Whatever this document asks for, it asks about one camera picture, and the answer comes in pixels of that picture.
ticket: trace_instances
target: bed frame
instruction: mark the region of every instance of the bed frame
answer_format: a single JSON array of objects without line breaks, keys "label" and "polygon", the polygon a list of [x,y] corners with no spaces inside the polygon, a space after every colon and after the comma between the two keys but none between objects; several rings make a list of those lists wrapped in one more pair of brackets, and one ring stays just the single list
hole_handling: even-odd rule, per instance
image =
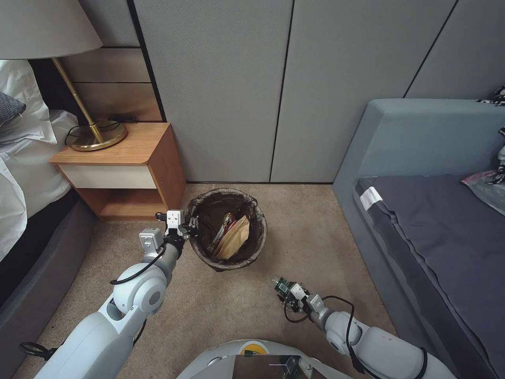
[{"label": "bed frame", "polygon": [[337,174],[333,189],[370,276],[398,336],[424,346],[455,373],[442,341],[409,300],[386,245],[357,206],[355,187],[364,176],[464,175],[498,165],[498,130],[505,107],[473,100],[382,99],[370,102]]},{"label": "bed frame", "polygon": [[[30,64],[48,107],[83,118],[52,61],[38,59]],[[94,213],[79,200],[56,227],[23,281],[0,307],[2,377],[15,373],[25,358],[18,344],[38,339],[71,286],[88,249],[95,219]]]}]

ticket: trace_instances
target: wall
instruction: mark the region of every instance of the wall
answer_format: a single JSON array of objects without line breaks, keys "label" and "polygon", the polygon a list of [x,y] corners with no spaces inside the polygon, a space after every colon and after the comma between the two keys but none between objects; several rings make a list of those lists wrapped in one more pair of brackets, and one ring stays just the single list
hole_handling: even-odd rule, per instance
[{"label": "wall", "polygon": [[452,5],[296,0],[271,180],[332,182],[367,103],[404,95]]},{"label": "wall", "polygon": [[329,183],[368,101],[505,82],[499,0],[80,1],[107,46],[66,59],[85,101],[166,116],[189,181]]},{"label": "wall", "polygon": [[80,0],[104,47],[61,58],[95,120],[162,121],[126,0]]}]

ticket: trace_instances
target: bed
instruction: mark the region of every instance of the bed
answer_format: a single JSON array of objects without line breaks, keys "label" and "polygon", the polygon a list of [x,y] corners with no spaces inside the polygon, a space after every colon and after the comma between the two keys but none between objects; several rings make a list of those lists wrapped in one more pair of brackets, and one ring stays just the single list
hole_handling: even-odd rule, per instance
[{"label": "bed", "polygon": [[17,345],[37,340],[72,283],[94,216],[49,163],[76,117],[49,111],[27,61],[0,61],[0,93],[21,104],[0,125],[0,365],[10,377],[24,358]]},{"label": "bed", "polygon": [[334,182],[400,337],[461,378],[503,378],[505,217],[464,184],[492,168],[505,109],[371,102]]}]

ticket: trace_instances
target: gray blanket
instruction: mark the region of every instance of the gray blanket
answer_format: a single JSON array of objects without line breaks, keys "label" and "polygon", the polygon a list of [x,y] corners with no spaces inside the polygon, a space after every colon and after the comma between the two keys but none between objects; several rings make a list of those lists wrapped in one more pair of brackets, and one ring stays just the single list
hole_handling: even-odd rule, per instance
[{"label": "gray blanket", "polygon": [[505,217],[450,175],[373,185],[456,320],[505,378]]}]

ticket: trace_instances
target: table lamp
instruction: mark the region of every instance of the table lamp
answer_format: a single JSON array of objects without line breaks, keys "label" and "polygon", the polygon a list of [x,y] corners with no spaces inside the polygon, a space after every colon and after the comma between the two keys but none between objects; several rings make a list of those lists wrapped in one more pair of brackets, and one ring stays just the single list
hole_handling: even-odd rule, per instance
[{"label": "table lamp", "polygon": [[102,42],[77,0],[4,0],[0,2],[0,58],[52,58],[88,122],[71,145],[93,151],[126,137],[127,129],[112,121],[95,122],[68,78],[58,57],[83,53]]}]

